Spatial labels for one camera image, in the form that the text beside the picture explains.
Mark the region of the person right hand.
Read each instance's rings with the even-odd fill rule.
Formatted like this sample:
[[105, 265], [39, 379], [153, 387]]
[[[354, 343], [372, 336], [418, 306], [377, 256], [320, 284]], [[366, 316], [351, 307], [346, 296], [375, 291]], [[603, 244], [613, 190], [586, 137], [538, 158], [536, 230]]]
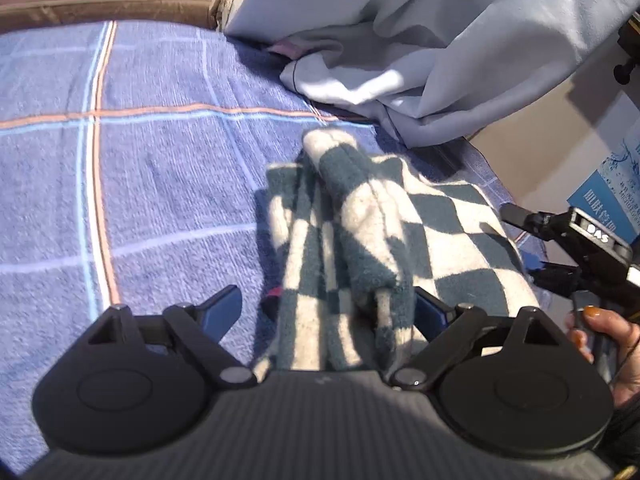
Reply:
[[618, 349], [618, 374], [612, 385], [616, 408], [639, 394], [639, 325], [618, 313], [593, 306], [582, 311], [585, 326], [595, 334], [611, 337]]

